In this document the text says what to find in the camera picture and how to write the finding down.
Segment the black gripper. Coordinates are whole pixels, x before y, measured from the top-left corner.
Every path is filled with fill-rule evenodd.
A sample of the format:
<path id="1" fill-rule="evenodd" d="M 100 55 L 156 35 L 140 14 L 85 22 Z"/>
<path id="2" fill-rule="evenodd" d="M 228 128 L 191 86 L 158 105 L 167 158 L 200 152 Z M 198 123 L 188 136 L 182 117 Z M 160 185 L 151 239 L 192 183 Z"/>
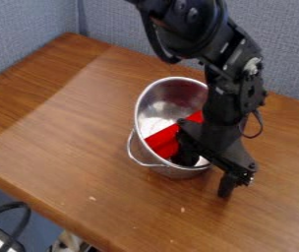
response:
<path id="1" fill-rule="evenodd" d="M 171 157 L 172 163 L 195 166 L 199 158 L 206 158 L 224 172 L 218 196 L 230 197 L 235 187 L 250 185 L 258 171 L 258 164 L 243 146 L 242 125 L 219 125 L 190 119 L 180 119 L 178 124 L 179 149 Z"/>

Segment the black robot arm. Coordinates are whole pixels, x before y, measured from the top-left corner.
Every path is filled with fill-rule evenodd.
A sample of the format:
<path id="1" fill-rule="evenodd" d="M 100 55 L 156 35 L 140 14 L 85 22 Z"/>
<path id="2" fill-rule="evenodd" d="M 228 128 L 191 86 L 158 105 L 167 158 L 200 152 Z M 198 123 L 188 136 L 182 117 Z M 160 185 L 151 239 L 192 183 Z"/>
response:
<path id="1" fill-rule="evenodd" d="M 170 64 L 195 59 L 204 66 L 208 95 L 203 121 L 178 120 L 175 160 L 206 158 L 223 171 L 218 196 L 249 185 L 258 164 L 242 143 L 247 119 L 259 116 L 267 91 L 262 49 L 230 18 L 226 0 L 125 0 L 140 15 L 152 49 Z"/>

